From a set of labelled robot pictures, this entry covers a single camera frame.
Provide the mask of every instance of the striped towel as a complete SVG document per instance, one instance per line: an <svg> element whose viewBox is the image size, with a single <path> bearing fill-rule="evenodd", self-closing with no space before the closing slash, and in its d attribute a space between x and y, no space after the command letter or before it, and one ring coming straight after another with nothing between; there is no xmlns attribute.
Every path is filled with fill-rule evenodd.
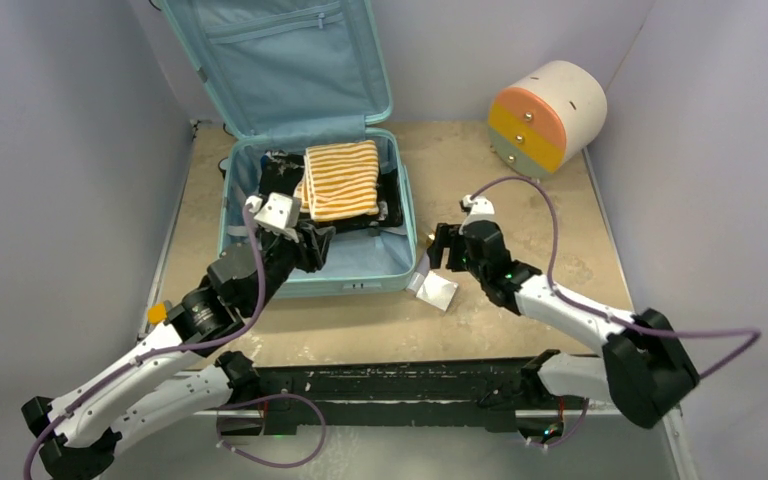
<svg viewBox="0 0 768 480"><path fill-rule="evenodd" d="M315 221L378 214L378 148L372 140L309 147L295 196Z"/></svg>

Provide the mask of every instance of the table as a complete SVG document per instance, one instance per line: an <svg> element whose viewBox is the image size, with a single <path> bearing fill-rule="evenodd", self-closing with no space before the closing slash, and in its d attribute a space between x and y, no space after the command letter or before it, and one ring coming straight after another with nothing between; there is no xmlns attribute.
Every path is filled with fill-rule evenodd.
<svg viewBox="0 0 768 480"><path fill-rule="evenodd" d="M510 170L490 150L483 122L390 123L408 169L419 225L460 223L458 201ZM169 247L161 299L195 288L217 255L222 176L218 162L234 138L202 128ZM628 292L581 154L542 185L561 230L556 280L599 302L629 308ZM508 182L486 194L514 258L546 268L552 224L539 194ZM406 292L278 299L249 334L225 347L257 365L404 362L537 355L586 349L563 333L491 304L469 274L441 271L460 284L446 313Z"/></svg>

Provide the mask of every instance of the gray wall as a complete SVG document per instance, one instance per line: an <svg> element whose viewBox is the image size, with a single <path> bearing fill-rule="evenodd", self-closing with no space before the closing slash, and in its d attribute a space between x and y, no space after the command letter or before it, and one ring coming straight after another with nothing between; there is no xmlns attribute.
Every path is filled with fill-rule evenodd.
<svg viewBox="0 0 768 480"><path fill-rule="evenodd" d="M218 119L183 49L148 0L130 0L191 118ZM478 119L493 96L550 60L606 86L654 0L372 0L394 120Z"/></svg>
<svg viewBox="0 0 768 480"><path fill-rule="evenodd" d="M659 0L591 152L637 308L759 325L685 402L707 479L768 478L768 2ZM735 342L685 342L700 367Z"/></svg>
<svg viewBox="0 0 768 480"><path fill-rule="evenodd" d="M21 404L132 344L189 147L127 3L0 0L0 478Z"/></svg>

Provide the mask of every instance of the suitcase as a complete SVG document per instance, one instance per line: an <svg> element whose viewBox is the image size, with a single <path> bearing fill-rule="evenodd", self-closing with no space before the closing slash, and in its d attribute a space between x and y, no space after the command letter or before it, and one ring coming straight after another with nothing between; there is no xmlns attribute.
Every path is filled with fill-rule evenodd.
<svg viewBox="0 0 768 480"><path fill-rule="evenodd" d="M398 172L399 231L334 237L325 267L296 270L276 297L404 289L416 264L407 171L392 133L373 125L392 96L368 0L164 0L163 12L227 129L238 139L225 177L219 251L242 225L240 197L258 193L266 149L373 139L381 172Z"/></svg>

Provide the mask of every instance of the suitcase lid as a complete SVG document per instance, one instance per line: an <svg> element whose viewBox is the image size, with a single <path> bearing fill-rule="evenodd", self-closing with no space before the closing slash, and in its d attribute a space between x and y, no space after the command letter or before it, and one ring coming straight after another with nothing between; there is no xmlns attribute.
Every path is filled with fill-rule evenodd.
<svg viewBox="0 0 768 480"><path fill-rule="evenodd" d="M362 134L393 109L368 0L164 0L239 139Z"/></svg>

